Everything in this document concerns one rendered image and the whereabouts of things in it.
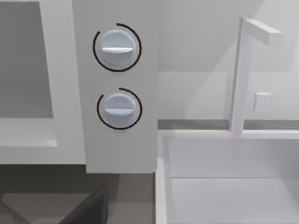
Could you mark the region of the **white sink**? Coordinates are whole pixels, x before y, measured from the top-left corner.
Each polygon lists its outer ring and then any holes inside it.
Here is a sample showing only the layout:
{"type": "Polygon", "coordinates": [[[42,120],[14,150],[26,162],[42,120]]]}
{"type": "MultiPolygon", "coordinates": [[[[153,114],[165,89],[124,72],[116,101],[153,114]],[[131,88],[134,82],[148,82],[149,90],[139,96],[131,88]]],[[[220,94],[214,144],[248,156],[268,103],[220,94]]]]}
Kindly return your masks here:
{"type": "Polygon", "coordinates": [[[299,224],[299,131],[158,131],[156,224],[299,224]]]}

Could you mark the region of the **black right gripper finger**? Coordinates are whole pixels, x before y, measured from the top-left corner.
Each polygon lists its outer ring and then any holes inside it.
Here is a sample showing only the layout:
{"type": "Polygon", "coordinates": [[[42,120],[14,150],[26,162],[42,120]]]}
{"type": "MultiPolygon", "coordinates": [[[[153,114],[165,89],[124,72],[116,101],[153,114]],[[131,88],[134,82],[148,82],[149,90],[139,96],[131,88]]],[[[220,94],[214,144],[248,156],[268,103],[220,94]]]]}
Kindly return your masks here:
{"type": "Polygon", "coordinates": [[[58,224],[107,224],[108,192],[100,185],[58,224]]]}

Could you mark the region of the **tall white tap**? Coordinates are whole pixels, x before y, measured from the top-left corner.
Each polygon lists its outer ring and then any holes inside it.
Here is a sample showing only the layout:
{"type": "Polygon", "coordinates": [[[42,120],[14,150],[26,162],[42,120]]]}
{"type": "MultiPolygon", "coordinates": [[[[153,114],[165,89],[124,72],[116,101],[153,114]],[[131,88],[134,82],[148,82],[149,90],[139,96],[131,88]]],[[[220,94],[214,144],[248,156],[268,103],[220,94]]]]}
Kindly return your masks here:
{"type": "Polygon", "coordinates": [[[243,132],[252,40],[257,39],[268,47],[278,47],[281,45],[282,37],[282,31],[257,19],[246,17],[240,17],[239,19],[229,119],[230,132],[235,137],[241,136],[243,132]]]}

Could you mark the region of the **pale blue microwave knob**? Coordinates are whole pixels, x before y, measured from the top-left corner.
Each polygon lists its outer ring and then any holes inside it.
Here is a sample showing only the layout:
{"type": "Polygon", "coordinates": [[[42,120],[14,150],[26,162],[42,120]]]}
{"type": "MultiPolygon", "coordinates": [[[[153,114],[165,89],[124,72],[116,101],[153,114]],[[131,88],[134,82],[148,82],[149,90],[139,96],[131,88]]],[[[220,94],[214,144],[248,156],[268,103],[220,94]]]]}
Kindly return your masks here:
{"type": "Polygon", "coordinates": [[[136,43],[131,34],[121,29],[109,30],[100,38],[100,56],[114,69],[130,66],[135,49],[136,43]]]}
{"type": "Polygon", "coordinates": [[[136,103],[125,93],[109,95],[101,103],[101,112],[106,122],[115,127],[128,126],[133,122],[136,103]]]}

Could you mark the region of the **pale microwave oven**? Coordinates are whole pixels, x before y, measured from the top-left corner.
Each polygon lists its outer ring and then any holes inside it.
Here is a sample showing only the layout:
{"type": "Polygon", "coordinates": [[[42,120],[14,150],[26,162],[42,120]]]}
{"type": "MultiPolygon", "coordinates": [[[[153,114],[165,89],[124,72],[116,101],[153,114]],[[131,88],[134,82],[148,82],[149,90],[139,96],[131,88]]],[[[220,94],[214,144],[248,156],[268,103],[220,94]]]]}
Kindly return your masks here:
{"type": "Polygon", "coordinates": [[[160,0],[0,0],[0,164],[79,164],[88,173],[150,174],[157,167],[160,0]],[[100,38],[127,31],[130,66],[100,56],[100,38]],[[128,126],[101,103],[133,98],[128,126]]]}

